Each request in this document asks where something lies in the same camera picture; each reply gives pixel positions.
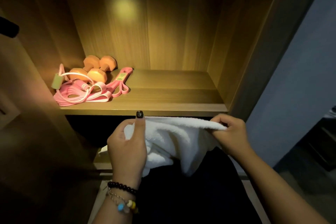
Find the bracelet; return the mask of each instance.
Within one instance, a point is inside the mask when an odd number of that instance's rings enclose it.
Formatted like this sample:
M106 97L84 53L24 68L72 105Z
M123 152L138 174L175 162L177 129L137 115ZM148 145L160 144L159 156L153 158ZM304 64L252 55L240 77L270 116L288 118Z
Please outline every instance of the bracelet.
M111 192L110 189L107 191L106 196L109 196L112 201L115 202L119 212L123 211L124 213L129 213L130 210L132 210L135 214L139 213L139 209L137 208L135 201L128 200L126 203L126 200L124 200L123 197Z
M117 188L117 189L121 189L121 190L124 190L124 191L127 191L128 193L131 193L132 195L134 196L137 196L137 190L136 189L132 189L131 187L128 187L124 184L121 184L119 182L113 182L113 181L109 181L107 183L107 186L109 188Z

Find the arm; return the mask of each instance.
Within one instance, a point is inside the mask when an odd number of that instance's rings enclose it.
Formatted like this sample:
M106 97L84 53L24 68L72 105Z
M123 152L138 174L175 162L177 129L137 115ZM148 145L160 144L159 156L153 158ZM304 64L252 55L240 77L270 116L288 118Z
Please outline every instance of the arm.
M257 156L247 140L244 121L225 114L214 117L212 121L228 125L225 131L213 131L212 134L253 181L272 223L328 223Z
M145 144L145 119L142 111L136 119L121 122L107 140L108 154L113 167L113 181L138 189L144 169L147 150ZM135 122L134 133L130 140L125 140L124 128ZM111 191L126 201L135 201L132 194L112 188ZM116 203L106 197L93 224L130 224L132 213L119 212Z

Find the dumbbell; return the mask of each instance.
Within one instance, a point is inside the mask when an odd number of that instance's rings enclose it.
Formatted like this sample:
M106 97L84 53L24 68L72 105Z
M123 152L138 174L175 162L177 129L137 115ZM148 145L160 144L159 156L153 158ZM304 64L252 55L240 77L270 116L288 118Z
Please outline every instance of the dumbbell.
M106 71L112 71L116 68L117 62L111 56L104 56L100 59L100 69L93 68L88 73L87 76L90 77L94 82L107 81Z
M83 63L84 63L83 68L73 68L73 69L70 70L70 72L87 75L88 71L90 71L91 69L100 68L99 58L94 56L94 55L87 56L84 59ZM77 75L77 74L70 74L69 77L70 77L71 80L80 79L84 82L89 81L88 78L86 78L84 76Z

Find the left hand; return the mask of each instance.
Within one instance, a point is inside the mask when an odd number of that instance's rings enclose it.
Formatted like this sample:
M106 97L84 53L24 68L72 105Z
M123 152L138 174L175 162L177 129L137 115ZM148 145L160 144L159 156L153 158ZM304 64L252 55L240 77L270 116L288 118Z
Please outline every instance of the left hand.
M135 123L130 140L125 139L124 128ZM107 139L107 150L113 169L113 181L138 189L147 160L145 118L124 120Z

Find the fingernail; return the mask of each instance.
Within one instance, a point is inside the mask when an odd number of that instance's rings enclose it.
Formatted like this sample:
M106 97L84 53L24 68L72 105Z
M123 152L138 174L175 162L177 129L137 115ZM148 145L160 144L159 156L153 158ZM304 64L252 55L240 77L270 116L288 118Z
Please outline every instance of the fingernail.
M136 117L141 119L141 118L144 117L144 113L142 111L137 111L136 112Z

